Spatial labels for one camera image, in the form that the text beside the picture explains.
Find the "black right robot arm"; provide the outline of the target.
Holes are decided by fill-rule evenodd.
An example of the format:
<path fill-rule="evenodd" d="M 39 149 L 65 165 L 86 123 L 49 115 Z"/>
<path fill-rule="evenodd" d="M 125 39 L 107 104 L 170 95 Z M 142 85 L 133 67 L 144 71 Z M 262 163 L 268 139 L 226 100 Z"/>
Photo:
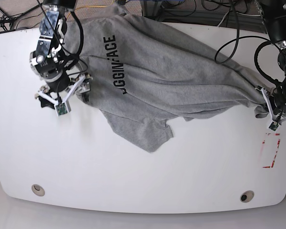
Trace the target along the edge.
<path fill-rule="evenodd" d="M 68 74 L 78 62 L 83 49 L 83 27 L 75 14 L 77 2 L 75 0 L 45 0 L 39 4 L 44 15 L 40 23 L 40 37 L 36 50 L 30 53 L 31 69 L 46 84 L 35 94 L 41 107 L 54 109 L 58 116 L 71 111 L 69 99 L 75 93 L 86 93 L 90 90 L 90 75 L 88 66 L 84 69 Z M 64 48 L 64 38 L 67 32 L 67 18 L 69 12 L 75 19 L 80 32 L 80 43 L 76 53 Z"/>

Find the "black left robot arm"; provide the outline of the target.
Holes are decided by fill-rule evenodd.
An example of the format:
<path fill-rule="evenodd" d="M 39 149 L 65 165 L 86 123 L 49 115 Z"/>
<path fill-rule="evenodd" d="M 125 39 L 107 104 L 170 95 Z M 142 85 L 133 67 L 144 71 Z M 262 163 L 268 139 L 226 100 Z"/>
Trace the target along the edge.
<path fill-rule="evenodd" d="M 254 63 L 258 72 L 275 85 L 271 91 L 260 86 L 257 90 L 262 92 L 270 114 L 271 122 L 268 128 L 275 131 L 286 121 L 286 0 L 257 0 L 255 4 L 269 38 L 257 47 Z M 274 45 L 279 50 L 277 62 L 285 74 L 282 82 L 273 79 L 259 66 L 258 55 L 268 45 Z"/>

